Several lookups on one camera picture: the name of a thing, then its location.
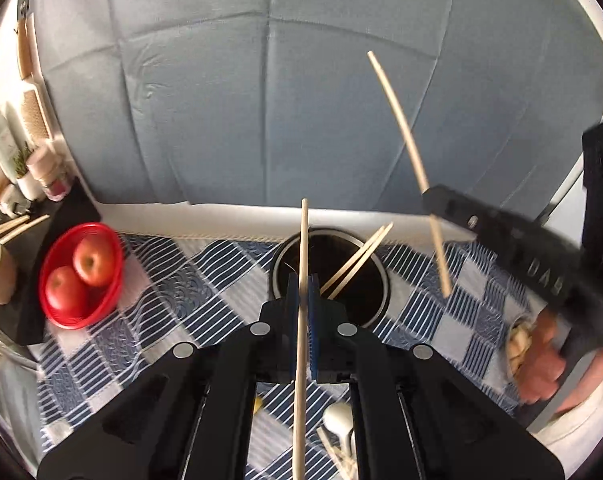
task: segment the pink jar lid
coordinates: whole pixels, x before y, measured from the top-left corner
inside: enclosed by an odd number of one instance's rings
[[[37,148],[26,161],[30,173],[39,180],[57,167],[54,153],[46,145]]]

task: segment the white spoon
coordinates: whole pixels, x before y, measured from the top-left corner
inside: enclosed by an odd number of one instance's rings
[[[339,446],[348,456],[350,452],[350,436],[353,433],[353,410],[346,402],[336,402],[324,410],[324,426],[339,437]]]

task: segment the tablecloth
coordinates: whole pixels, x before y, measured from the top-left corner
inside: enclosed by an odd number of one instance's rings
[[[216,344],[259,317],[268,300],[276,243],[120,235],[124,287],[117,309],[84,330],[48,325],[38,372],[42,440],[48,451],[180,341]],[[445,245],[453,293],[444,300],[432,254],[381,246],[391,286],[388,312],[374,333],[390,345],[431,343],[507,411],[517,390],[505,375],[503,343],[511,322],[539,299],[495,264],[476,242]],[[247,479],[291,477],[293,385],[258,384]],[[315,429],[323,410],[347,399],[344,384],[307,384],[307,479],[336,473]]]

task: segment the potted plant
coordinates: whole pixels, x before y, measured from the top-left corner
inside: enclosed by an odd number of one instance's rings
[[[13,157],[15,162],[15,171],[18,175],[18,186],[19,190],[28,200],[37,200],[44,196],[44,190],[38,180],[28,171],[26,161],[28,157],[33,153],[27,144],[18,150]]]

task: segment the hand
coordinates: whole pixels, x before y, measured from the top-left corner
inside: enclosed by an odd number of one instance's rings
[[[552,346],[557,331],[555,315],[547,308],[537,317],[532,334],[531,347],[517,373],[519,396],[523,402],[532,404],[548,400],[557,389],[557,379],[562,375],[566,362]],[[565,412],[584,402],[603,381],[603,349],[597,352],[593,362],[579,384],[561,404],[557,412]]]

